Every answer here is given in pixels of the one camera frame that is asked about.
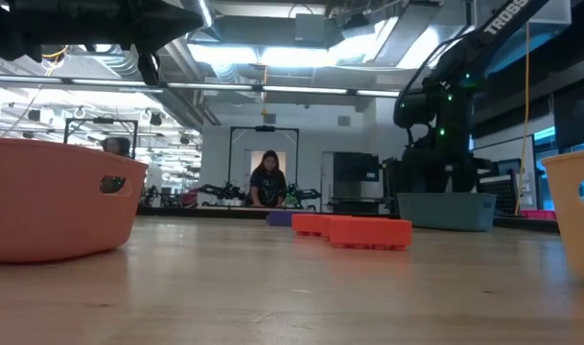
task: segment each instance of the orange basket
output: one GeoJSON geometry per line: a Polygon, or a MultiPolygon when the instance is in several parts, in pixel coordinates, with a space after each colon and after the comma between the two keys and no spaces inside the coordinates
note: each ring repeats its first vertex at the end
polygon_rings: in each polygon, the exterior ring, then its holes
{"type": "Polygon", "coordinates": [[[0,139],[0,262],[60,260],[122,245],[146,169],[93,149],[0,139]],[[104,194],[105,176],[126,181],[104,194]]]}
{"type": "Polygon", "coordinates": [[[543,160],[548,171],[560,236],[572,270],[584,279],[584,200],[579,185],[584,181],[584,150],[543,160]]]}

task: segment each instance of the yellow basket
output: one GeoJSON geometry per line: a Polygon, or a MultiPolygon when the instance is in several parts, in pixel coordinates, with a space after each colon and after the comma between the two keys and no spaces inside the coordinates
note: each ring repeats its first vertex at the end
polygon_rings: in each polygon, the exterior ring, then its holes
{"type": "Polygon", "coordinates": [[[584,181],[584,150],[546,158],[543,165],[548,171],[569,266],[584,279],[584,200],[579,197],[579,185],[584,181]]]}

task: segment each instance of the plastic basket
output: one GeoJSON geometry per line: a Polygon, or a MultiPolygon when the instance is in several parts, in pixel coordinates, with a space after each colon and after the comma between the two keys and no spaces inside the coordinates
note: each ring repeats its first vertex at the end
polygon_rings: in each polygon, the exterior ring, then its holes
{"type": "Polygon", "coordinates": [[[579,185],[584,181],[584,150],[546,158],[542,163],[548,172],[569,266],[584,279],[584,201],[579,197],[579,185]]]}
{"type": "Polygon", "coordinates": [[[94,149],[0,139],[0,262],[60,260],[125,243],[146,168],[94,149]],[[105,176],[126,182],[104,194],[105,176]]]}
{"type": "Polygon", "coordinates": [[[494,223],[496,196],[479,193],[398,194],[402,219],[415,227],[489,231],[494,223]]]}

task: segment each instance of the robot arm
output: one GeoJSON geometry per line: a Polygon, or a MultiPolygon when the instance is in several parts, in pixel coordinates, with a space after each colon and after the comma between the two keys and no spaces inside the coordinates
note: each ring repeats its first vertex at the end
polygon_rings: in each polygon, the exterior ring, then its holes
{"type": "Polygon", "coordinates": [[[405,184],[413,186],[410,188],[442,193],[449,179],[454,192],[473,188],[479,163],[468,151],[473,94],[492,57],[547,2],[506,0],[477,30],[441,43],[401,92],[394,107],[394,123],[409,134],[402,164],[409,180],[405,184]],[[421,88],[411,89],[437,52],[450,44],[454,46],[422,80],[421,88]],[[428,134],[413,141],[410,128],[414,125],[428,126],[428,134]]]}
{"type": "Polygon", "coordinates": [[[450,97],[450,89],[462,87],[469,93],[474,92],[473,86],[482,78],[492,57],[548,1],[507,0],[477,30],[441,43],[401,92],[396,102],[394,123],[403,128],[429,124],[440,115],[441,101],[450,97]],[[455,41],[455,46],[443,54],[436,68],[422,81],[422,88],[411,90],[417,76],[434,55],[455,41]]]}

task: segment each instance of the red foam block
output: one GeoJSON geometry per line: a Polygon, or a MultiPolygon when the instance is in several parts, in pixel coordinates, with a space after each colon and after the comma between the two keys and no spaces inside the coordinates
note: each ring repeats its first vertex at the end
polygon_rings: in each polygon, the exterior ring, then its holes
{"type": "Polygon", "coordinates": [[[330,231],[334,226],[334,219],[351,218],[351,216],[324,216],[321,221],[321,237],[330,240],[330,231]]]}
{"type": "Polygon", "coordinates": [[[324,217],[323,215],[293,215],[292,229],[297,235],[321,236],[324,217]]]}
{"type": "Polygon", "coordinates": [[[335,247],[405,250],[412,241],[408,220],[340,217],[331,222],[330,242],[335,247]]]}

